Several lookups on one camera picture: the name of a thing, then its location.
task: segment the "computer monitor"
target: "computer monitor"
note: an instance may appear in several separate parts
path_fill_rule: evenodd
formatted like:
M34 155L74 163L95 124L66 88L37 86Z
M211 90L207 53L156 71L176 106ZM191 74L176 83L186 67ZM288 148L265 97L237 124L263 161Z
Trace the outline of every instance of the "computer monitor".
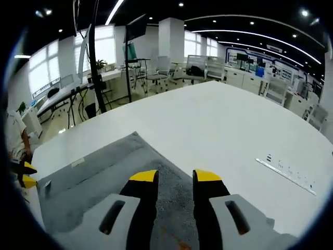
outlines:
M126 35L127 41L133 40L135 38L139 38L146 34L146 27L147 27L147 15L144 14L129 24L126 25L126 33L124 38L124 43L126 42Z
M244 54L237 53L237 60L240 60L240 61L247 61L248 58L249 58L248 55L244 55Z
M128 47L128 51L127 51L128 59L129 60L137 59L134 44L130 43L130 44L127 45L127 47ZM126 48L125 48L125 45L124 45L123 46L124 56L126 56L125 50L126 50Z

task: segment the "white desk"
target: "white desk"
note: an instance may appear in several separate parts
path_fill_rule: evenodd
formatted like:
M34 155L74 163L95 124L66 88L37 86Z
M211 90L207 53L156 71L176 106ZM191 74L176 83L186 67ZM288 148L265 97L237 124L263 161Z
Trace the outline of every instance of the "white desk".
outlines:
M133 131L190 176L195 168L220 175L232 194L274 218L278 232L299 236L330 191L333 145L322 134L269 100L215 81L141 99L59 134L35 151L33 178ZM317 196L255 161L267 154L315 179ZM38 202L31 205L40 216Z
M101 73L102 81L108 81L108 80L111 80L111 79L114 79L114 78L118 78L118 77L120 77L120 75L121 75L121 71L118 70L118 69ZM41 114L43 114L44 112L49 110L51 107L53 107L53 106L57 105L58 103L62 102L62 100L64 98L66 98L67 96L69 97L71 95L71 91L76 89L77 87L85 88L88 85L89 85L88 78L83 77L82 84L80 84L78 81L75 81L75 82L69 84L68 86L62 88L61 90L59 90L59 92L57 94L55 94L54 96L49 98L43 104L43 106L38 110L37 115L40 116Z

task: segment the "potted plant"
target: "potted plant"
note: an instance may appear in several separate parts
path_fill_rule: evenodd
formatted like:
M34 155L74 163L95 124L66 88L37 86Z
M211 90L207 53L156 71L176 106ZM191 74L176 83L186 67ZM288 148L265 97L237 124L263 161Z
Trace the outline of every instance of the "potted plant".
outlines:
M25 105L24 102L22 102L20 104L19 108L16 110L16 112L18 111L18 112L20 112L20 115L22 115L24 113L24 111L25 111L26 108L27 108L27 106Z
M96 68L97 68L97 73L98 74L101 74L102 73L102 70L104 69L105 65L106 65L106 61L104 60L98 60L96 62Z

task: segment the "black pole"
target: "black pole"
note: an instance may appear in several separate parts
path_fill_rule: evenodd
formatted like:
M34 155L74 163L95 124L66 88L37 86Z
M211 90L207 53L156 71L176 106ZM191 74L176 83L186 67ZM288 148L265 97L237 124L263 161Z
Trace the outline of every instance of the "black pole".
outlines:
M90 31L89 31L89 57L90 57L90 67L92 70L92 82L94 84L94 89L95 89L98 105L99 105L100 111L102 113L105 113L106 107L105 107L102 92L101 92L102 81L101 81L101 77L97 73L96 54L95 54L95 23L96 23L98 2L99 2L99 0L96 0L95 7L94 7L94 13L93 13L92 25L91 25Z
M131 96L131 87L130 87L130 77L129 77L129 36L127 33L127 26L125 27L125 68L126 68L126 83L127 83L127 93L129 95L129 101L132 102L132 96Z

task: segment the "person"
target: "person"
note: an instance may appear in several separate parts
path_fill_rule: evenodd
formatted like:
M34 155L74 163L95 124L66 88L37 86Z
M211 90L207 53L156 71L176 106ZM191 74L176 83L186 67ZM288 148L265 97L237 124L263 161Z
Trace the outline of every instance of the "person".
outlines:
M5 137L8 157L15 160L24 160L31 163L34 150L38 147L33 144L34 134L28 136L27 126L21 116L15 111L8 111L8 95L3 103L5 117Z

